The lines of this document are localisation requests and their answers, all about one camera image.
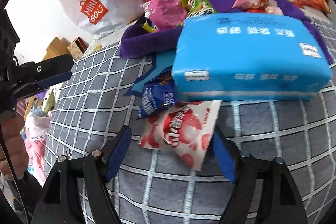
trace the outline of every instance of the silver bolt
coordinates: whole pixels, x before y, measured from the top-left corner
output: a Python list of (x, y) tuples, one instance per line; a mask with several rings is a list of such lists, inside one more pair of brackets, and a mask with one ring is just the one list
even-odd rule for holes
[(94, 150), (94, 151), (91, 153), (91, 155), (92, 155), (93, 157), (99, 157), (99, 156), (101, 155), (101, 151), (100, 151), (100, 150)]
[(283, 158), (276, 157), (276, 158), (275, 158), (275, 162), (278, 163), (278, 164), (283, 164), (283, 163), (284, 163), (284, 160), (283, 160)]
[(58, 162), (63, 162), (63, 161), (65, 161), (66, 158), (67, 158), (66, 156), (59, 156), (57, 161)]
[(240, 155), (241, 155), (243, 158), (249, 158), (249, 157), (250, 157), (250, 153), (247, 152), (247, 151), (241, 151), (241, 152), (240, 152)]

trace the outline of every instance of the black cable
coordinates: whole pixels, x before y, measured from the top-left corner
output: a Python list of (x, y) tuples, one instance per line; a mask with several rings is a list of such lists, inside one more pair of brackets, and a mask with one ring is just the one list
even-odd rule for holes
[(19, 60), (17, 59), (17, 57), (15, 55), (13, 55), (13, 59), (15, 59), (16, 66), (19, 66)]
[(25, 204), (23, 202), (21, 191), (20, 191), (19, 186), (18, 186), (18, 179), (16, 177), (16, 174), (15, 174), (15, 171), (14, 171), (14, 167), (13, 167), (13, 164), (12, 164), (12, 161), (11, 161), (11, 157), (9, 156), (9, 153), (8, 153), (8, 150), (7, 150), (7, 147), (6, 147), (6, 144), (5, 144), (5, 139), (4, 139), (3, 133), (1, 131), (1, 124), (0, 124), (0, 147), (2, 148), (2, 150), (3, 150), (4, 154), (5, 154), (5, 158), (7, 160), (10, 172), (11, 172), (11, 174), (13, 176), (17, 192), (19, 194), (19, 197), (21, 199), (21, 203), (22, 203), (23, 209), (25, 211), (27, 223), (30, 224), (30, 221), (28, 220), (27, 208), (26, 208), (26, 206), (25, 206)]

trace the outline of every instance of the tissue package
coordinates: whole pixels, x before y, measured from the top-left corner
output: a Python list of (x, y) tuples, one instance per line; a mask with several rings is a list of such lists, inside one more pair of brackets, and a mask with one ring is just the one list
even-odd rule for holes
[(251, 13), (187, 19), (172, 76), (189, 101), (310, 99), (332, 77), (302, 21)]

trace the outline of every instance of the finger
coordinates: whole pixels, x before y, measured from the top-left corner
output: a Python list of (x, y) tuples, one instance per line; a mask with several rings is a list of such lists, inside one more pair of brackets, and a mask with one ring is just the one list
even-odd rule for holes
[(1, 131), (5, 140), (12, 136), (19, 135), (24, 126), (25, 120), (20, 115), (15, 116), (7, 122), (1, 123)]
[[(22, 177), (23, 173), (28, 167), (29, 157), (26, 151), (21, 153), (17, 153), (11, 156), (11, 161), (14, 167), (14, 171), (17, 178)], [(9, 168), (8, 162), (3, 160), (0, 162), (0, 171), (3, 173), (7, 178), (13, 179), (11, 175), (11, 170)]]
[[(25, 142), (21, 135), (7, 139), (5, 144), (10, 157), (16, 153), (21, 152), (22, 150), (26, 150)], [(3, 160), (4, 158), (5, 154), (2, 149), (0, 149), (0, 160)]]

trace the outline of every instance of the white label on tissue package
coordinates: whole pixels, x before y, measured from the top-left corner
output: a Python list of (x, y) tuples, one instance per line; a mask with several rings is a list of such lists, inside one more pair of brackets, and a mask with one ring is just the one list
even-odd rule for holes
[(302, 42), (300, 42), (299, 45), (304, 55), (311, 56), (314, 58), (321, 58), (321, 55), (319, 54), (319, 50), (317, 49), (317, 47)]
[(184, 73), (184, 78), (185, 78), (186, 81), (210, 80), (209, 71), (208, 70), (186, 71)]

